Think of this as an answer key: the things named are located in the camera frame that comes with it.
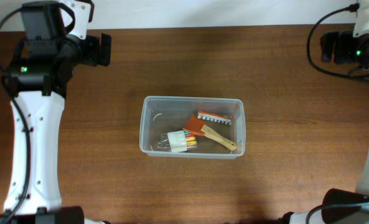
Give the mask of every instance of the wood grain surface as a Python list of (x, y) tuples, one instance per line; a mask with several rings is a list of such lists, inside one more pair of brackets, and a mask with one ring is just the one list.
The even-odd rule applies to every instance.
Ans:
[[(315, 60), (324, 30), (349, 28), (322, 26), (312, 43)], [(90, 31), (112, 35), (111, 65), (80, 65), (68, 84), (58, 150), (63, 205), (112, 223), (252, 223), (309, 210), (331, 188), (354, 190), (368, 150), (369, 86), (313, 70), (310, 29)], [(22, 36), (0, 36), (5, 65)], [(140, 117), (150, 95), (242, 100), (245, 155), (226, 161), (142, 153)], [(13, 129), (0, 86), (0, 213)]]

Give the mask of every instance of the orange brush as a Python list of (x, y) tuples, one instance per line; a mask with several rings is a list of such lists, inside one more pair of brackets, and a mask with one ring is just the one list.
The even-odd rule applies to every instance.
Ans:
[(209, 128), (204, 121), (198, 119), (196, 115), (192, 115), (187, 124), (183, 128), (185, 131), (188, 131), (192, 134), (198, 136), (205, 136), (210, 138), (216, 142), (227, 147), (229, 150), (233, 151), (236, 149), (236, 144), (232, 141), (224, 138), (223, 136), (219, 135), (216, 131), (212, 128)]

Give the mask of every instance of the wooden brush handle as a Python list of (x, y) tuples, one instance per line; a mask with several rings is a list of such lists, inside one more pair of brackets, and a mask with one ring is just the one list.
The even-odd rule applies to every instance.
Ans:
[(201, 128), (201, 131), (205, 133), (205, 137), (210, 138), (212, 140), (215, 140), (216, 142), (219, 142), (220, 144), (226, 146), (229, 150), (234, 151), (236, 149), (236, 144), (232, 141), (228, 140), (227, 138), (224, 138), (223, 136), (219, 135), (216, 131), (214, 131), (212, 128), (209, 128), (206, 125), (203, 125)]

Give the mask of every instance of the transparent plastic box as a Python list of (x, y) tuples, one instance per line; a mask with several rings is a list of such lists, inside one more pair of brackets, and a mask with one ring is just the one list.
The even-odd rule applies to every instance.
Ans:
[[(209, 138), (196, 136), (198, 148), (195, 150), (160, 151), (157, 143), (161, 134), (182, 130), (190, 116), (197, 114), (198, 110), (232, 117), (231, 126), (213, 121), (206, 121), (206, 125), (235, 142), (237, 149), (231, 151)], [(140, 124), (140, 149), (149, 156), (235, 159), (245, 153), (245, 142), (245, 112), (241, 100), (177, 96), (148, 96), (144, 100)]]

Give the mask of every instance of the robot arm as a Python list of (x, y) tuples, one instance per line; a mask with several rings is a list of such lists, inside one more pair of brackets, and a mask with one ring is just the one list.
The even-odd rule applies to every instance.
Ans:
[[(328, 32), (321, 38), (320, 43), (323, 61), (331, 61), (332, 53), (334, 53), (336, 64), (358, 63), (362, 68), (369, 68), (369, 1), (359, 2), (354, 30)], [(351, 76), (350, 72), (348, 76), (332, 72), (327, 74), (344, 78)], [(369, 151), (356, 192), (331, 189), (325, 195), (320, 208), (324, 206), (325, 208), (331, 207), (331, 209), (316, 210), (318, 208), (316, 207), (308, 212), (293, 213), (289, 219), (287, 218), (287, 222), (290, 224), (324, 224), (367, 223), (369, 221)]]
[[(12, 97), (15, 131), (11, 184), (4, 202), (9, 218), (0, 215), (0, 223), (10, 217), (19, 223), (96, 223), (84, 219), (80, 207), (61, 207), (57, 178), (58, 129), (73, 68), (80, 63), (110, 63), (111, 37), (102, 34), (100, 44), (99, 37), (86, 35), (93, 10), (90, 0), (61, 0), (25, 3), (15, 11), (21, 13), (26, 38), (17, 45), (2, 76)], [(24, 43), (28, 58), (21, 57)], [(27, 192), (21, 195), (26, 183)]]

